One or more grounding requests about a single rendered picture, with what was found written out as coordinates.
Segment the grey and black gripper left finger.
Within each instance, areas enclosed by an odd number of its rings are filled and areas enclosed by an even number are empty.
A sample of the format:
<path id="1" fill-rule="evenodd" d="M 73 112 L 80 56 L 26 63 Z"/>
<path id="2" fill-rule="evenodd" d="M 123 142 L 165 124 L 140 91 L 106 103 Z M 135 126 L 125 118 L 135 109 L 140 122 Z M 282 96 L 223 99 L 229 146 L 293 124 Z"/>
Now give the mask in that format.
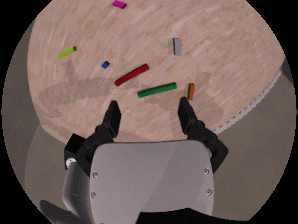
<path id="1" fill-rule="evenodd" d="M 121 116 L 117 101 L 111 100 L 102 124 L 96 126 L 95 132 L 85 139 L 84 145 L 76 152 L 74 159 L 89 178 L 92 165 L 92 154 L 95 153 L 98 146 L 104 143 L 114 142 L 113 138 L 118 136 Z"/>

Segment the orange rod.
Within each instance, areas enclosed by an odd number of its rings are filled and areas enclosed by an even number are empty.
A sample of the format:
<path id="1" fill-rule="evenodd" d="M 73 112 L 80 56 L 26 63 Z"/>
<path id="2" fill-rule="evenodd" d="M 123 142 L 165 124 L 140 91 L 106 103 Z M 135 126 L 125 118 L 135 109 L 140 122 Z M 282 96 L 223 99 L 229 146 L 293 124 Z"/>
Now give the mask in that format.
<path id="1" fill-rule="evenodd" d="M 193 100 L 194 88 L 195 88 L 195 85 L 193 83 L 189 83 L 188 96 L 187 96 L 188 101 Z"/>

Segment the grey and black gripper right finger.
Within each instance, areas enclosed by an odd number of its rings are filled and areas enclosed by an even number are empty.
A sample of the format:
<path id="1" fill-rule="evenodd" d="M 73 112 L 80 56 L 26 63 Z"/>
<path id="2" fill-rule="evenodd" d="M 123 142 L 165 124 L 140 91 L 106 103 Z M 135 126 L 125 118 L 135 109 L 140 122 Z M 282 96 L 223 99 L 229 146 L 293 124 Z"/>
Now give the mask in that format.
<path id="1" fill-rule="evenodd" d="M 229 150 L 218 140 L 218 136 L 205 127 L 203 121 L 198 120 L 196 114 L 190 106 L 186 97 L 180 98 L 178 107 L 178 117 L 182 132 L 187 135 L 187 139 L 194 139 L 203 142 L 206 148 L 212 153 L 210 158 L 213 174 L 226 158 Z"/>

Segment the grey rectangular bar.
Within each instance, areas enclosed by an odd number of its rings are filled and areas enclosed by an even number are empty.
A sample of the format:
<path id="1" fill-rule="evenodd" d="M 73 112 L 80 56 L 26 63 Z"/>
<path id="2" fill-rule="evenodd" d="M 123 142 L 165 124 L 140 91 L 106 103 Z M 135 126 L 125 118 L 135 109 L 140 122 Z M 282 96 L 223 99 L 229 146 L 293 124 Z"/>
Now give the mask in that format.
<path id="1" fill-rule="evenodd" d="M 181 40 L 173 38 L 174 55 L 181 55 Z"/>

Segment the magenta rod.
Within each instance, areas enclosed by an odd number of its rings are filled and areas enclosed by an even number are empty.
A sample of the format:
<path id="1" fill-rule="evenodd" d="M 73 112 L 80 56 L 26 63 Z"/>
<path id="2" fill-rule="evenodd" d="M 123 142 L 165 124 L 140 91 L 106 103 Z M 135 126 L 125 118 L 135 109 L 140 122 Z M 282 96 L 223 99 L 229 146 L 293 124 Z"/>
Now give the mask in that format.
<path id="1" fill-rule="evenodd" d="M 117 0 L 115 0 L 112 5 L 116 6 L 116 7 L 119 7 L 119 8 L 122 8 L 122 9 L 124 9 L 127 6 L 126 3 L 123 3 L 123 2 L 117 1 Z"/>

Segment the small blue cube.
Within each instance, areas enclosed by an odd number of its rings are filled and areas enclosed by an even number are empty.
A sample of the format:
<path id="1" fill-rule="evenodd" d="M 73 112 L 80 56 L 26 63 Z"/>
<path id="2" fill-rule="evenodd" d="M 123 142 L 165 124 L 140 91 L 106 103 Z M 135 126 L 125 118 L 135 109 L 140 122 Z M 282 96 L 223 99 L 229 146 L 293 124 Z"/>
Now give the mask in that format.
<path id="1" fill-rule="evenodd" d="M 108 61 L 105 61 L 105 62 L 103 63 L 103 65 L 102 65 L 102 67 L 103 67 L 104 69 L 106 69 L 109 65 L 110 65 L 110 63 L 109 63 Z"/>

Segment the red rod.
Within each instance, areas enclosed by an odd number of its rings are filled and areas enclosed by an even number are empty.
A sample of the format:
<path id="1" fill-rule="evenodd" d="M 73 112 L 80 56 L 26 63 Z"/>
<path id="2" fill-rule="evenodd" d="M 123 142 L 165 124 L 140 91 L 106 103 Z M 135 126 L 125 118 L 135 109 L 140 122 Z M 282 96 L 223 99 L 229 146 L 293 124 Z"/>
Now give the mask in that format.
<path id="1" fill-rule="evenodd" d="M 133 77 L 135 77 L 135 76 L 137 76 L 137 75 L 139 75 L 139 74 L 141 74 L 141 73 L 143 73 L 147 70 L 149 70 L 149 67 L 146 63 L 146 64 L 132 70 L 131 72 L 125 74 L 124 76 L 120 77 L 119 79 L 117 79 L 115 81 L 115 85 L 118 87 L 119 85 L 123 84 L 124 82 L 130 80 L 131 78 L 133 78 Z"/>

